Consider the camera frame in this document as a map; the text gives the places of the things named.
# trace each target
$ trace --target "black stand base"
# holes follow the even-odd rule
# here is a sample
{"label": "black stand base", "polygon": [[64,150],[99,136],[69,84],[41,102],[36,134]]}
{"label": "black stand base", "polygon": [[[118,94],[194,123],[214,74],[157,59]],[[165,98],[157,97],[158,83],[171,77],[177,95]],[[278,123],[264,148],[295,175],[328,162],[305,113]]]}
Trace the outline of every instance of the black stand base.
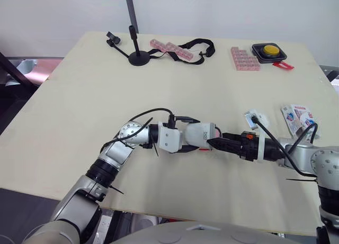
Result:
{"label": "black stand base", "polygon": [[149,59],[149,53],[146,51],[140,51],[140,56],[137,56],[137,53],[133,52],[128,57],[128,61],[131,63],[131,65],[135,66],[146,65],[149,62]]}

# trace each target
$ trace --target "white wall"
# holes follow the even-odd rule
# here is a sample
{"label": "white wall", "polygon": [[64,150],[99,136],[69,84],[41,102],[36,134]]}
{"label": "white wall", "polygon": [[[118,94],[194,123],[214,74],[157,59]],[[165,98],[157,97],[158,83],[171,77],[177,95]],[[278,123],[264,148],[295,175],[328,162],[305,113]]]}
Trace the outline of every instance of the white wall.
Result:
{"label": "white wall", "polygon": [[64,57],[86,31],[127,32],[126,0],[0,0],[5,56]]}
{"label": "white wall", "polygon": [[339,66],[339,0],[133,1],[140,33],[296,41]]}

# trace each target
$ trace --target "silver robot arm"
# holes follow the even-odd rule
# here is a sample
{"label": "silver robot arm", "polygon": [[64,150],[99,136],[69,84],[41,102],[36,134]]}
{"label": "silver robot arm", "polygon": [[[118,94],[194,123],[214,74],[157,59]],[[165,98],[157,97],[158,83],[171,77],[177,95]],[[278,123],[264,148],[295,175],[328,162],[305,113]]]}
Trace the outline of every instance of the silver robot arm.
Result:
{"label": "silver robot arm", "polygon": [[86,242],[101,216],[97,202],[105,198],[112,181],[138,145],[150,149],[157,144],[169,153],[188,152],[199,147],[211,149],[207,140],[215,137],[215,124],[200,123],[188,117],[176,117],[177,120],[188,123],[185,131],[168,128],[168,123],[162,122],[145,128],[136,121],[127,122],[114,139],[117,141],[110,142],[102,149],[87,173],[78,179],[57,205],[51,221],[25,243]]}

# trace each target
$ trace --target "metal pole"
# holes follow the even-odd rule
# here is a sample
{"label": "metal pole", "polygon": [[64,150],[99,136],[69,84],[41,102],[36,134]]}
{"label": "metal pole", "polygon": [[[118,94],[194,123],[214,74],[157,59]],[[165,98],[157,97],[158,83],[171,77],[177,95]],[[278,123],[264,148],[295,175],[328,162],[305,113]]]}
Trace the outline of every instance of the metal pole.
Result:
{"label": "metal pole", "polygon": [[134,11],[133,0],[126,0],[126,3],[127,3],[127,8],[128,8],[129,18],[131,19],[131,25],[133,25],[134,28],[136,29],[136,33],[139,33],[136,13]]}

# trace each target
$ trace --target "black strap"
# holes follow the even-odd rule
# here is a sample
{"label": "black strap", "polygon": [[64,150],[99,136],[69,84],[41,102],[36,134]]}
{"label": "black strap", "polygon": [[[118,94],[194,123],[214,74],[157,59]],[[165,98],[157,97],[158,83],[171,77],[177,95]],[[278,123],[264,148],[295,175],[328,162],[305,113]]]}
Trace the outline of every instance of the black strap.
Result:
{"label": "black strap", "polygon": [[[196,62],[187,62],[185,60],[182,60],[182,59],[180,59],[177,56],[177,54],[175,52],[172,52],[172,51],[164,52],[161,56],[150,56],[150,58],[154,58],[154,59],[160,58],[165,53],[168,53],[173,58],[174,61],[180,61],[180,62],[184,62],[186,64],[191,64],[191,65],[200,65],[200,64],[202,64],[205,61],[203,56],[211,57],[214,54],[214,52],[216,52],[214,44],[213,44],[213,42],[211,40],[198,38],[198,39],[194,39],[192,41],[189,41],[189,42],[187,42],[187,43],[185,43],[183,45],[178,45],[178,47],[183,48],[183,49],[190,49],[194,45],[199,44],[199,43],[206,43],[206,44],[209,45],[209,47],[206,49],[206,53],[202,53],[202,52],[199,53],[201,58],[198,61],[196,61]],[[159,49],[151,49],[148,53],[150,55],[152,55],[152,54],[154,54],[156,52],[161,52],[161,51]]]}

